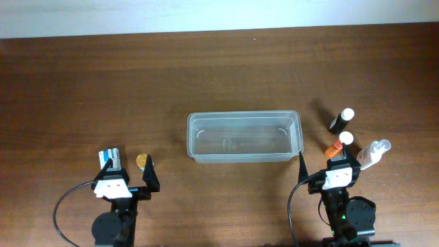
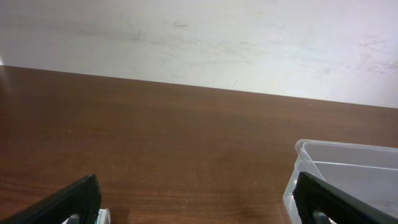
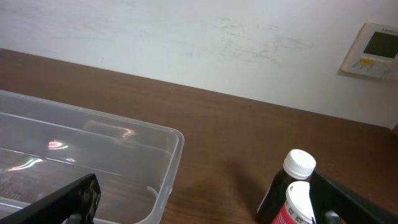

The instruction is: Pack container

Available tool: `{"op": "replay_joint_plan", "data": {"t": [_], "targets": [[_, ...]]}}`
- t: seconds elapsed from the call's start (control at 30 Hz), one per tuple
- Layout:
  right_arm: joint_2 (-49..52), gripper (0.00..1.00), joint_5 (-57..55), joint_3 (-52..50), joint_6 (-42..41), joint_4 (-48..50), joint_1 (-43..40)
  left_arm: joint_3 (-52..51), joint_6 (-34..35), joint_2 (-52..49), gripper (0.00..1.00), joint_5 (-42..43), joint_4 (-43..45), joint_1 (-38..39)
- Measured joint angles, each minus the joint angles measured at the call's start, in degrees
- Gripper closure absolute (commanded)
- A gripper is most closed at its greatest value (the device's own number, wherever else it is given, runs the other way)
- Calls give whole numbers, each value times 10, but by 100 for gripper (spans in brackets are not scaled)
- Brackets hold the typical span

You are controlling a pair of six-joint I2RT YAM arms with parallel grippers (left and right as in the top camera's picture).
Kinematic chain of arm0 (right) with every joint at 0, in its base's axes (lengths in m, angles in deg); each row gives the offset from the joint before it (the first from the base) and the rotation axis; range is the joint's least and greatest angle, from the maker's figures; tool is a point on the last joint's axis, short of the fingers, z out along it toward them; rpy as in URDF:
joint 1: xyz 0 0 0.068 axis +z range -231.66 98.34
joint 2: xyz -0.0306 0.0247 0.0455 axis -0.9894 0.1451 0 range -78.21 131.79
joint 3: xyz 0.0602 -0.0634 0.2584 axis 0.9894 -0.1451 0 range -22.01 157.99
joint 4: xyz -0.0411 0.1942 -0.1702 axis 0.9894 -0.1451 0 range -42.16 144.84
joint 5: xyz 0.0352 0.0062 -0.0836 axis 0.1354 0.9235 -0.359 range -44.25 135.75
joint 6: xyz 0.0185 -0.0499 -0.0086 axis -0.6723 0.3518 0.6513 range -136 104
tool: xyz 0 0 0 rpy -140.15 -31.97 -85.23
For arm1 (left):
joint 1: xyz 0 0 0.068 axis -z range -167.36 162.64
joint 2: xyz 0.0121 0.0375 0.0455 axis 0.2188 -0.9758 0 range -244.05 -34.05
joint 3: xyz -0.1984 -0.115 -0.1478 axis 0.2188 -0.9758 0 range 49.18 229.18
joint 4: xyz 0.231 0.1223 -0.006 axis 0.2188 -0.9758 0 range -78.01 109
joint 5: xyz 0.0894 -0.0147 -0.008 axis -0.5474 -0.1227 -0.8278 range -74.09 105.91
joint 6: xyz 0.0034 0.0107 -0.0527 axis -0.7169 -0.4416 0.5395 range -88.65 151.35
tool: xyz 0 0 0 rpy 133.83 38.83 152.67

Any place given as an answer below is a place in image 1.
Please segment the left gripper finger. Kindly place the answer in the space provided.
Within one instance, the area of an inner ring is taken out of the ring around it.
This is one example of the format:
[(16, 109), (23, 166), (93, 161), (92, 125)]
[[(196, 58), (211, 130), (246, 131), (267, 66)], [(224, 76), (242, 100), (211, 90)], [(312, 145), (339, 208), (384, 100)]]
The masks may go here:
[(161, 186), (158, 181), (156, 172), (154, 171), (154, 163), (152, 157), (149, 154), (146, 157), (142, 179), (145, 182), (146, 187), (150, 190), (150, 192), (160, 191)]
[(103, 177), (107, 174), (107, 170), (108, 168), (112, 168), (113, 166), (113, 160), (111, 158), (109, 158), (105, 165), (102, 167), (102, 169), (100, 170), (100, 172), (96, 175), (96, 177), (94, 178), (94, 181), (98, 181), (98, 180), (102, 180)]

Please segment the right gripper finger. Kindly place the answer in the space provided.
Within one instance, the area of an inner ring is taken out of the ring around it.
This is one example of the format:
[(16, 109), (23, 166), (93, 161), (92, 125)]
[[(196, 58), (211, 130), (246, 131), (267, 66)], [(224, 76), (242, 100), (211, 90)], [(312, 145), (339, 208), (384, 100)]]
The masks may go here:
[(344, 159), (342, 160), (343, 165), (349, 166), (351, 168), (357, 167), (357, 159), (351, 154), (347, 144), (345, 143), (342, 144), (342, 151), (344, 155)]
[(299, 172), (298, 172), (298, 183), (306, 184), (309, 180), (309, 174), (305, 164), (302, 152), (299, 152)]

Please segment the white blue red box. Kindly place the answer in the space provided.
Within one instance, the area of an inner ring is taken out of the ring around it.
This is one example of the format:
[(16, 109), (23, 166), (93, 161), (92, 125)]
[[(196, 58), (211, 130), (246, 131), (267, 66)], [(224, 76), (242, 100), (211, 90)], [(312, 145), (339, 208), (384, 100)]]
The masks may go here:
[(121, 160), (120, 160), (118, 148), (110, 148), (110, 149), (99, 151), (98, 156), (99, 156), (99, 164), (101, 169), (104, 168), (105, 164), (110, 159), (112, 160), (112, 168), (115, 169), (121, 168)]

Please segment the small jar gold lid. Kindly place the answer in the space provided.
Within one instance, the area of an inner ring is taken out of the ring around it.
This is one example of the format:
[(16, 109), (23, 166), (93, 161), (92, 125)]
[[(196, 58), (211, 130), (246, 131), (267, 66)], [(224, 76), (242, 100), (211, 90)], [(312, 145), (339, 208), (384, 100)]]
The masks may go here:
[(154, 162), (150, 154), (139, 154), (136, 158), (136, 164), (142, 172), (146, 169), (154, 169)]

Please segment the white squeeze bottle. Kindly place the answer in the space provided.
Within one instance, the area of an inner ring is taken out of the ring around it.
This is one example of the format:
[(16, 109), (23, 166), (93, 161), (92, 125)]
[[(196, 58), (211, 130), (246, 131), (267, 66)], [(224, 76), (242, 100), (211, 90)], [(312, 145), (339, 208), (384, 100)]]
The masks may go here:
[(360, 163), (361, 170), (368, 169), (378, 163), (384, 153), (391, 149), (391, 143), (387, 139), (373, 141), (357, 154), (357, 161)]

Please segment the orange bottle white cap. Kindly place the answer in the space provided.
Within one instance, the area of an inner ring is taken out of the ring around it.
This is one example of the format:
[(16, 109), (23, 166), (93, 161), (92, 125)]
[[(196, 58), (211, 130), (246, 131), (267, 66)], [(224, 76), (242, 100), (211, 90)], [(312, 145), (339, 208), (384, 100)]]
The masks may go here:
[(353, 141), (354, 136), (348, 131), (343, 131), (339, 134), (336, 141), (324, 151), (324, 154), (328, 158), (333, 158), (340, 150), (343, 149), (344, 144), (350, 145)]

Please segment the black bottle white cap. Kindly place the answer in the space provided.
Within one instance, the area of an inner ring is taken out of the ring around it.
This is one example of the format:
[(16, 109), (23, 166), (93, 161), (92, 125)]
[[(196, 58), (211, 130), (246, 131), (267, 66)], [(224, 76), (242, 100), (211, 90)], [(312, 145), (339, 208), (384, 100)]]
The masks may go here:
[(340, 134), (349, 121), (355, 116), (355, 111), (352, 108), (345, 108), (332, 122), (329, 127), (331, 134)]

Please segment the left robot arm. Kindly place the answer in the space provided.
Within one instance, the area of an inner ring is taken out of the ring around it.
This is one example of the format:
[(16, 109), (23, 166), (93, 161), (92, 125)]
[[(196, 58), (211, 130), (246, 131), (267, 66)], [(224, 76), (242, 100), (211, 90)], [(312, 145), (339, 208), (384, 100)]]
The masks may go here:
[(113, 166), (109, 159), (96, 175), (91, 186), (98, 198), (111, 203), (110, 211), (99, 215), (92, 224), (95, 246), (133, 246), (137, 222), (138, 202), (150, 200), (160, 191), (160, 183), (149, 154), (139, 155), (143, 163), (142, 187), (129, 187), (127, 171)]

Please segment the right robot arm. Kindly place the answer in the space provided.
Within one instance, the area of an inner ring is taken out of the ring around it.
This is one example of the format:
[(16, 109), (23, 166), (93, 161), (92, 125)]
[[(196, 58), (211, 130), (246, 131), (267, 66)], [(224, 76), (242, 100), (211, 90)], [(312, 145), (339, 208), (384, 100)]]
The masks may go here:
[(322, 240), (323, 246), (371, 246), (375, 234), (376, 204), (364, 197), (350, 197), (347, 191), (359, 178), (361, 165), (342, 146), (343, 156), (330, 158), (327, 168), (308, 174), (303, 155), (299, 155), (299, 174), (296, 189), (308, 186), (309, 194), (320, 194), (331, 229), (331, 237)]

